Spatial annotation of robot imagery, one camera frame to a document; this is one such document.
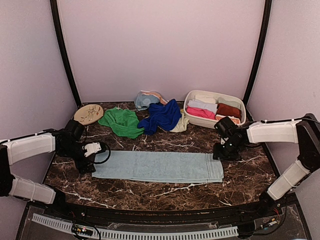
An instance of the white cable tray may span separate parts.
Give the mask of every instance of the white cable tray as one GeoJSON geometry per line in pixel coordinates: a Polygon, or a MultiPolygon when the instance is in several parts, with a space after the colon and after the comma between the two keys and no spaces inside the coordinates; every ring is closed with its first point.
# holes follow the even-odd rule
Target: white cable tray
{"type": "MultiPolygon", "coordinates": [[[[73,234],[71,232],[73,224],[67,220],[55,219],[34,213],[32,221],[60,232],[73,234]]],[[[205,231],[172,233],[115,231],[99,227],[97,227],[97,229],[99,230],[101,239],[103,240],[215,240],[236,237],[239,235],[237,226],[205,231]]],[[[91,239],[99,239],[99,235],[95,229],[93,230],[91,239]]]]}

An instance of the pink cloth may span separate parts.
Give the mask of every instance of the pink cloth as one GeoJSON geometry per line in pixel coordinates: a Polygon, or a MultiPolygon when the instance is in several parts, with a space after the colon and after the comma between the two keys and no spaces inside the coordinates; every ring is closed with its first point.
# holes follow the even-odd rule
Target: pink cloth
{"type": "Polygon", "coordinates": [[[186,108],[186,112],[188,114],[191,114],[191,115],[197,116],[197,117],[202,117],[202,118],[212,119],[212,120],[216,119],[216,115],[212,111],[209,111],[207,109],[201,109],[201,108],[197,108],[197,107],[189,107],[188,106],[186,108]]]}

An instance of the laundry basket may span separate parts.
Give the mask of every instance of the laundry basket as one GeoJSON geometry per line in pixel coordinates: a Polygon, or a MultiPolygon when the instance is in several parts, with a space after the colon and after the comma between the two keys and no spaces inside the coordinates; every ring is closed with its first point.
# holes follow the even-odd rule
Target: laundry basket
{"type": "Polygon", "coordinates": [[[218,120],[212,120],[200,116],[194,116],[189,113],[187,113],[187,106],[189,100],[194,100],[195,95],[202,95],[206,97],[211,97],[217,100],[218,98],[222,97],[226,101],[235,101],[237,103],[240,103],[240,110],[241,110],[241,123],[237,124],[238,126],[243,125],[246,122],[247,114],[246,114],[246,107],[244,103],[237,97],[235,96],[229,96],[221,93],[216,93],[216,92],[211,92],[211,91],[201,91],[201,90],[193,90],[188,93],[188,95],[185,98],[184,105],[183,105],[183,110],[185,113],[185,116],[189,119],[189,122],[194,125],[202,126],[205,128],[210,128],[213,129],[215,124],[218,122],[218,120]]]}

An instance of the white wall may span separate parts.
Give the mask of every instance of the white wall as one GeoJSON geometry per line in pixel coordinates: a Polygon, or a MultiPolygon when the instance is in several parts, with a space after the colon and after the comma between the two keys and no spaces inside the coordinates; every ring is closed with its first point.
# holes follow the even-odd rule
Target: white wall
{"type": "MultiPolygon", "coordinates": [[[[255,120],[314,113],[320,120],[320,1],[276,0],[248,109],[255,120]]],[[[269,144],[283,172],[299,155],[294,144],[269,144]]],[[[296,191],[312,238],[320,239],[320,171],[296,191]]]]}
{"type": "MultiPolygon", "coordinates": [[[[60,57],[49,0],[7,0],[0,7],[0,139],[60,129],[76,110],[60,57]]],[[[41,182],[51,154],[12,166],[41,182]]],[[[25,202],[0,197],[1,239],[16,237],[25,202]]]]}
{"type": "Polygon", "coordinates": [[[83,102],[133,101],[140,90],[242,98],[264,0],[59,0],[83,102]]]}

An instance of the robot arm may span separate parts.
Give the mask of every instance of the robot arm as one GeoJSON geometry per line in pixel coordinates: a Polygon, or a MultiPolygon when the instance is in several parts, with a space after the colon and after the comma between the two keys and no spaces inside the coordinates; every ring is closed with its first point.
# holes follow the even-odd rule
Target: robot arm
{"type": "Polygon", "coordinates": [[[45,204],[54,203],[54,189],[10,171],[13,164],[40,154],[56,152],[61,157],[73,158],[80,174],[94,172],[94,154],[105,152],[109,147],[103,142],[79,142],[84,129],[77,121],[70,120],[61,130],[48,129],[34,135],[0,141],[0,197],[10,195],[45,204]]]}
{"type": "Polygon", "coordinates": [[[239,151],[246,144],[288,142],[299,145],[299,156],[295,162],[260,195],[258,211],[261,215],[274,201],[320,168],[320,125],[311,113],[292,120],[249,123],[245,127],[238,127],[225,117],[215,128],[221,136],[221,143],[213,147],[215,159],[239,160],[239,151]]]}

